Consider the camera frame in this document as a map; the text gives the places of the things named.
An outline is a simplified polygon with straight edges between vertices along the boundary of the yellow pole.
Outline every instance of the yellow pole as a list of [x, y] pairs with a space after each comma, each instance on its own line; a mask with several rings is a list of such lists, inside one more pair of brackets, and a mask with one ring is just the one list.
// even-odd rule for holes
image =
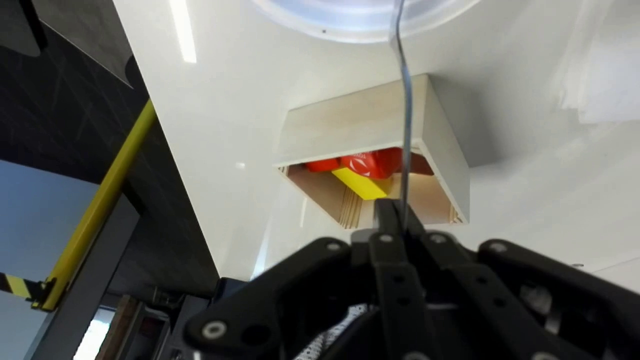
[[43, 303], [33, 302], [31, 303], [33, 308], [54, 310], [58, 305], [65, 286], [75, 275], [85, 251], [93, 243], [93, 237], [97, 236], [109, 212], [114, 209], [120, 198], [124, 178], [132, 168], [136, 153], [140, 152], [140, 146], [153, 122], [156, 122], [153, 105], [152, 102], [146, 102], [134, 128], [126, 136], [115, 160], [111, 161], [101, 183], [97, 186], [97, 191], [88, 203], [79, 223], [75, 226], [70, 242], [65, 243], [54, 269], [45, 278], [45, 282], [54, 282], [47, 298], [43, 299]]

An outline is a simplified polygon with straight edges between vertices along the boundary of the screw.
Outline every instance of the screw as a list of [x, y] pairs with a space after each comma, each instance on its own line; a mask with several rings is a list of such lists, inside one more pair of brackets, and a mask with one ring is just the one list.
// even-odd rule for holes
[[225, 324], [224, 322], [206, 322], [206, 326], [202, 328], [202, 336], [206, 340], [218, 340], [225, 334]]
[[547, 351], [536, 351], [531, 360], [560, 360], [560, 358]]
[[381, 236], [379, 236], [379, 242], [393, 242], [393, 236], [381, 233]]
[[443, 242], [445, 242], [445, 237], [443, 237], [442, 233], [431, 233], [430, 237], [431, 237], [431, 242], [435, 242], [435, 243], [443, 243]]
[[505, 251], [505, 243], [501, 243], [501, 242], [491, 242], [487, 248], [493, 251]]
[[428, 360], [428, 355], [422, 351], [407, 351], [401, 355], [401, 360]]

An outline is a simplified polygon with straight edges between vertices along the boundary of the red object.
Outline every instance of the red object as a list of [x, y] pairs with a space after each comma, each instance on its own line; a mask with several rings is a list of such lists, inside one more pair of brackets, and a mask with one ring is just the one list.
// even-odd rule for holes
[[377, 152], [362, 152], [353, 156], [341, 156], [340, 163], [365, 178], [389, 178], [399, 169], [401, 149], [387, 148]]
[[316, 161], [308, 161], [306, 168], [309, 172], [329, 172], [329, 169], [340, 168], [340, 161], [337, 161], [337, 157], [316, 160]]
[[[384, 180], [384, 178], [389, 178], [393, 172], [401, 169], [401, 148], [384, 148], [375, 152], [362, 152], [362, 153], [316, 160], [306, 163], [309, 172], [331, 172], [340, 165], [349, 168], [352, 172], [365, 178]], [[426, 157], [417, 153], [412, 153], [412, 172], [433, 174]]]

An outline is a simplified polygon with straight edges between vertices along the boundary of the gray cable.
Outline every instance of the gray cable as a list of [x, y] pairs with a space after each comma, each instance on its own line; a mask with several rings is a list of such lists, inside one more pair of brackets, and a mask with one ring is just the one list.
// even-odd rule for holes
[[401, 133], [401, 178], [399, 178], [399, 201], [404, 230], [407, 226], [407, 174], [412, 172], [412, 122], [413, 122], [413, 86], [405, 66], [401, 48], [399, 24], [401, 24], [404, 0], [393, 1], [393, 22], [389, 31], [389, 44], [399, 63], [401, 88], [404, 88], [404, 133]]

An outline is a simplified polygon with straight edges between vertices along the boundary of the yellow object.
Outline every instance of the yellow object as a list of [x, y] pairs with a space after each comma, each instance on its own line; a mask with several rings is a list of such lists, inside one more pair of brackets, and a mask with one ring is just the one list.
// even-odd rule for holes
[[140, 152], [142, 142], [153, 122], [156, 122], [156, 110], [152, 102], [146, 102], [134, 128], [126, 136], [120, 152], [115, 153], [111, 165], [108, 168], [95, 196], [91, 198], [79, 223], [75, 226], [70, 242], [65, 243], [54, 269], [45, 278], [45, 282], [54, 282], [51, 291], [47, 294], [43, 303], [33, 303], [33, 308], [54, 310], [58, 305], [65, 286], [71, 282], [85, 251], [93, 243], [93, 237], [99, 233], [103, 222], [114, 209], [120, 198], [120, 189], [126, 180], [126, 174], [132, 168], [136, 153]]
[[27, 291], [23, 278], [17, 275], [3, 275], [7, 286], [11, 287], [11, 294], [17, 298], [29, 298], [31, 294]]
[[331, 169], [331, 174], [346, 183], [352, 191], [355, 191], [362, 200], [385, 198], [392, 180], [373, 180], [362, 174], [355, 174], [349, 168]]

